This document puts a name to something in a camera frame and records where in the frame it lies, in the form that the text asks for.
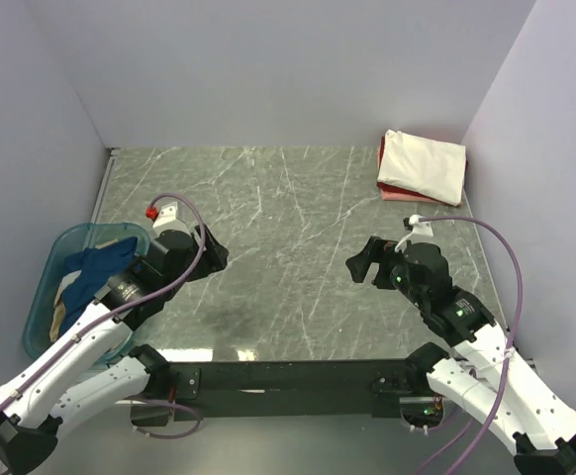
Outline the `blue t shirt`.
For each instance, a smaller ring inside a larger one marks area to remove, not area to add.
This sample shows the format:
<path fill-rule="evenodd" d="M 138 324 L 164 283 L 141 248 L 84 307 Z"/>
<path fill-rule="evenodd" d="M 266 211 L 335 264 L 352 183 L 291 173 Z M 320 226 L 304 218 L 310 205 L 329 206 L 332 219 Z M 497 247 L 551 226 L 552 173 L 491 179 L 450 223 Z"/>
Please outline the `blue t shirt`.
<path fill-rule="evenodd" d="M 88 247 L 64 260 L 66 274 L 79 272 L 79 275 L 60 296 L 65 316 L 59 326 L 59 336 L 64 335 L 76 323 L 107 280 L 124 270 L 134 259 L 137 246 L 136 237 L 126 237 L 100 248 Z"/>

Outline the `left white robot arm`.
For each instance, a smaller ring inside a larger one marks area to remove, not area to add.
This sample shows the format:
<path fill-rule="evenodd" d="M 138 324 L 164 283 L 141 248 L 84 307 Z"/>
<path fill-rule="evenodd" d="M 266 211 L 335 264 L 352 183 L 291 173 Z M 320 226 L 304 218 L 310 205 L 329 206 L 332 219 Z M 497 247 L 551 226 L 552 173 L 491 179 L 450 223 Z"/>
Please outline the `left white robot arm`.
<path fill-rule="evenodd" d="M 29 474 L 61 437 L 119 401 L 178 410 L 170 363 L 148 344 L 81 381 L 120 339 L 159 313 L 183 284 L 228 265 L 228 250 L 205 226 L 163 231 L 145 255 L 112 275 L 81 317 L 29 368 L 0 387 L 0 460 L 10 474 Z"/>

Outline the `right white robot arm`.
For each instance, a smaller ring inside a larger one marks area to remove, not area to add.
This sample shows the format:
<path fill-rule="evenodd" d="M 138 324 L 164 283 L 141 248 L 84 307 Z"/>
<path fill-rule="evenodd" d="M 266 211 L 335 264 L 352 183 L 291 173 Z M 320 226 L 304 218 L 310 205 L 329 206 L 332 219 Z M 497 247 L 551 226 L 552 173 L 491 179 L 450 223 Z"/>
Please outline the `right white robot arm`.
<path fill-rule="evenodd" d="M 355 283 L 378 266 L 373 284 L 396 290 L 419 310 L 425 325 L 448 345 L 427 343 L 406 363 L 416 382 L 446 397 L 512 454 L 522 474 L 576 473 L 576 411 L 534 372 L 490 311 L 452 282 L 438 246 L 371 237 L 346 266 Z"/>

